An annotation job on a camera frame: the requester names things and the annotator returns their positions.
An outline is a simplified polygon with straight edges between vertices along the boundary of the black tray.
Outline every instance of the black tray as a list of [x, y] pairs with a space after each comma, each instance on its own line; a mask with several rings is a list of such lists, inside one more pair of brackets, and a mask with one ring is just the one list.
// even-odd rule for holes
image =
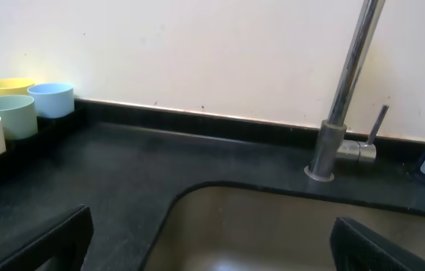
[[5, 140], [7, 150], [0, 154], [0, 184], [85, 122], [84, 108], [80, 107], [57, 119], [37, 117], [38, 133], [27, 139]]

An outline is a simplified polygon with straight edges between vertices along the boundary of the black object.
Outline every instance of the black object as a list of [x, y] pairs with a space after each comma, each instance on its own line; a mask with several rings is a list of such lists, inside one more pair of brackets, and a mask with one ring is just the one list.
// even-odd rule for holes
[[77, 109], [65, 117], [38, 117], [38, 133], [21, 140], [7, 140], [7, 150], [0, 154], [0, 184], [13, 174], [23, 171], [42, 152], [85, 123], [84, 109]]
[[[270, 145], [314, 149], [318, 129], [279, 125], [253, 120], [205, 114], [168, 111], [159, 108], [118, 105], [105, 102], [75, 101], [85, 107], [92, 121], [185, 132], [201, 136], [257, 142]], [[348, 133], [345, 139], [365, 142], [367, 135]], [[378, 157], [400, 163], [416, 162], [425, 150], [424, 142], [376, 138]]]
[[425, 260], [351, 218], [337, 218], [330, 246], [338, 271], [425, 271]]
[[87, 206], [77, 206], [0, 245], [0, 270], [79, 271], [93, 235]]

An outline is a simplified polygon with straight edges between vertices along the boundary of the stainless steel sink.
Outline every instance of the stainless steel sink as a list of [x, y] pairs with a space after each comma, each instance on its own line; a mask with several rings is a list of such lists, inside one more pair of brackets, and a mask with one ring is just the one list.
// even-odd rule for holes
[[425, 260], [425, 218], [230, 187], [187, 194], [145, 264], [167, 270], [335, 270], [329, 236], [347, 216]]

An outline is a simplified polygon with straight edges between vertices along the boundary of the white wall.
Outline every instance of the white wall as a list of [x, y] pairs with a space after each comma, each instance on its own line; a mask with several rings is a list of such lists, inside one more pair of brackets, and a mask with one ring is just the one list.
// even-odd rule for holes
[[[0, 0], [0, 77], [81, 98], [318, 127], [362, 0]], [[347, 115], [425, 140], [425, 0], [387, 0]]]

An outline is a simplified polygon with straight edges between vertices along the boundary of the green cup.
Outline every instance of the green cup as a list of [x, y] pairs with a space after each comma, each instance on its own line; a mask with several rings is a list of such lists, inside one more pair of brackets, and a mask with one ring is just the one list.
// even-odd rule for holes
[[6, 139], [26, 139], [38, 132], [33, 102], [27, 95], [0, 96], [0, 117]]

